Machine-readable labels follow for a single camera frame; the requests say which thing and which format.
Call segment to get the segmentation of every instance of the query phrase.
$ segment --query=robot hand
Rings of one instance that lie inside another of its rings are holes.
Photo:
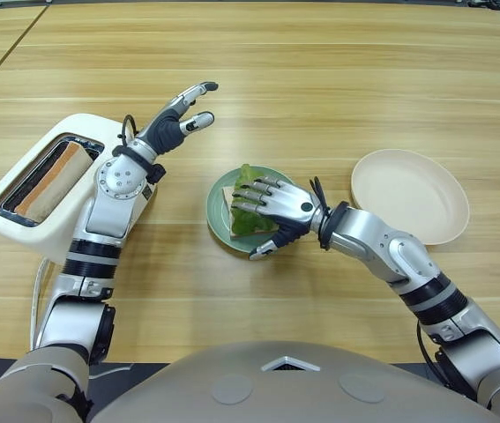
[[[170,152],[179,146],[189,134],[202,130],[214,122],[211,112],[202,112],[185,121],[179,119],[194,105],[196,98],[209,91],[216,91],[218,84],[203,82],[176,95],[136,136],[149,144],[156,154]]]
[[[310,229],[318,231],[327,217],[328,207],[318,178],[310,181],[316,194],[312,194],[290,183],[270,176],[257,178],[243,185],[233,193],[233,197],[251,200],[254,203],[236,202],[232,204],[240,210],[266,216],[279,225],[279,231],[269,240],[250,252],[250,260],[257,260],[286,246]]]

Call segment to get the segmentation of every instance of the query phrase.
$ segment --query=silver arm segment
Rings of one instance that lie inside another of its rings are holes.
[[[203,112],[179,118],[199,95],[218,85],[205,82],[175,96],[134,139],[117,147],[113,159],[95,176],[95,192],[83,206],[65,266],[52,289],[34,347],[70,345],[89,363],[108,352],[115,309],[114,275],[124,242],[165,171],[154,165],[159,154],[176,148],[186,136],[213,123]]]
[[[319,230],[330,227],[328,219]],[[350,207],[333,232],[322,235],[329,236],[330,248],[359,259],[387,282],[440,345],[438,362],[466,393],[474,396],[483,379],[500,369],[500,328],[442,273],[415,237]]]
[[[391,287],[440,345],[436,357],[451,385],[475,398],[481,382],[500,369],[500,328],[442,273],[414,236],[346,202],[329,209],[319,180],[310,183],[314,194],[267,176],[235,191],[234,197],[250,202],[233,207],[267,216],[280,226],[250,259],[266,256],[308,231],[317,233],[322,248],[360,260]]]

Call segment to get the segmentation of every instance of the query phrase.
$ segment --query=lettuce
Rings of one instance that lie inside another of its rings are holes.
[[[252,168],[250,165],[243,164],[240,168],[240,176],[235,181],[234,188],[240,189],[244,183],[251,183],[254,179],[263,175],[264,174],[262,172],[256,170],[255,168]],[[240,203],[242,201],[257,204],[256,201],[247,200],[245,198],[234,198],[234,200],[232,200],[232,204]],[[269,232],[272,231],[275,226],[275,222],[273,222],[271,219],[264,218],[256,213],[251,213],[249,211],[233,208],[232,216],[234,216],[232,232],[240,236],[253,234],[257,230]]]

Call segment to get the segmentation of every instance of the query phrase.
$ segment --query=robotic finger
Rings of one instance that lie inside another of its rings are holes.
[[[190,117],[185,121],[179,122],[179,129],[186,137],[193,132],[203,130],[211,126],[214,122],[214,115],[211,112],[202,112]]]
[[[197,102],[197,97],[205,95],[209,91],[216,90],[218,90],[218,84],[215,82],[201,82],[200,84],[193,85],[171,99],[161,112],[173,109],[181,117],[189,110],[190,106],[193,106]]]
[[[199,113],[183,122],[179,119],[195,104],[197,97],[217,89],[215,82],[203,82],[176,95],[136,135],[136,139],[148,144],[157,155],[175,149],[189,134],[213,124],[214,115],[211,112]]]

